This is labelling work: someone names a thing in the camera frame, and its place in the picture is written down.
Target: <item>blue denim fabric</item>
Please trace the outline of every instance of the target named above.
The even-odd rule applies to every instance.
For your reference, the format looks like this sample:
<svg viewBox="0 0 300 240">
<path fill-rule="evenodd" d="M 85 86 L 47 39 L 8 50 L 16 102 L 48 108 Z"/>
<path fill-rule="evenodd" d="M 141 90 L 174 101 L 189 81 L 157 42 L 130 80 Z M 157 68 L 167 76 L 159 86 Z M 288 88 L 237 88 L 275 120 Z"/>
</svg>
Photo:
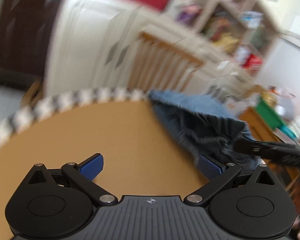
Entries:
<svg viewBox="0 0 300 240">
<path fill-rule="evenodd" d="M 194 157 L 201 154 L 245 169 L 261 164 L 257 156 L 234 152 L 238 139 L 253 140 L 246 122 L 235 119 L 208 95 L 187 96 L 172 91 L 151 90 L 153 111 L 170 135 Z"/>
</svg>

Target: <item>floor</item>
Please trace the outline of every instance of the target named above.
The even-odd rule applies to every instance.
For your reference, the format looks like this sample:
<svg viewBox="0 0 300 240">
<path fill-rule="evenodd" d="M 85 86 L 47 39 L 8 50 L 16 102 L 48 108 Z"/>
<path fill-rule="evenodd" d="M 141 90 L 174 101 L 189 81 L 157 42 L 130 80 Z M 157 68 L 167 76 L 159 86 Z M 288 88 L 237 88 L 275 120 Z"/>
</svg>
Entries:
<svg viewBox="0 0 300 240">
<path fill-rule="evenodd" d="M 19 103 L 25 92 L 0 86 L 0 121 L 19 109 Z"/>
</svg>

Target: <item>wooden chair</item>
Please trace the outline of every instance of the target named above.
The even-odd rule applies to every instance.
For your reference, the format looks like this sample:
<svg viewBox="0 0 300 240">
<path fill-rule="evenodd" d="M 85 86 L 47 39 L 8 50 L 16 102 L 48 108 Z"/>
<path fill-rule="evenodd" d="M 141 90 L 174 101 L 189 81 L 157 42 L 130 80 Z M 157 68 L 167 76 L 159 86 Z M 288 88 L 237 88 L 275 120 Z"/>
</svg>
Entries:
<svg viewBox="0 0 300 240">
<path fill-rule="evenodd" d="M 177 90 L 183 92 L 194 72 L 204 62 L 187 52 L 145 32 L 138 37 L 138 47 L 129 88 L 142 90 Z"/>
</svg>

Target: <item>dark brown door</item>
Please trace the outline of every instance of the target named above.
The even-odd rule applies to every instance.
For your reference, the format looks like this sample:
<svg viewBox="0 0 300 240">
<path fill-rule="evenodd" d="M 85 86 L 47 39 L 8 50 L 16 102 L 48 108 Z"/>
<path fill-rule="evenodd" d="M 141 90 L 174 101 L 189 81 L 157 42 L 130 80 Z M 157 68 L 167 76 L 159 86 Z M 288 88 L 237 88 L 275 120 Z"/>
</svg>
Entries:
<svg viewBox="0 0 300 240">
<path fill-rule="evenodd" d="M 5 0 L 0 19 L 0 69 L 43 76 L 60 0 Z"/>
</svg>

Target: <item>brown tabletop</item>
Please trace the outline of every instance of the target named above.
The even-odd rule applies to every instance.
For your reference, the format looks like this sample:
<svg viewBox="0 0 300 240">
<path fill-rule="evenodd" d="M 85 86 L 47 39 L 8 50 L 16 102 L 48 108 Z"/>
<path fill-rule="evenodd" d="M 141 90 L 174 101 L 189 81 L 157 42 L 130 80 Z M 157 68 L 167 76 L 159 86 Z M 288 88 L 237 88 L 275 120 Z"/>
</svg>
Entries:
<svg viewBox="0 0 300 240">
<path fill-rule="evenodd" d="M 0 240 L 12 237 L 4 210 L 35 163 L 48 169 L 99 152 L 94 182 L 116 195 L 186 195 L 208 180 L 161 127 L 149 102 L 93 103 L 54 114 L 0 148 Z"/>
</svg>

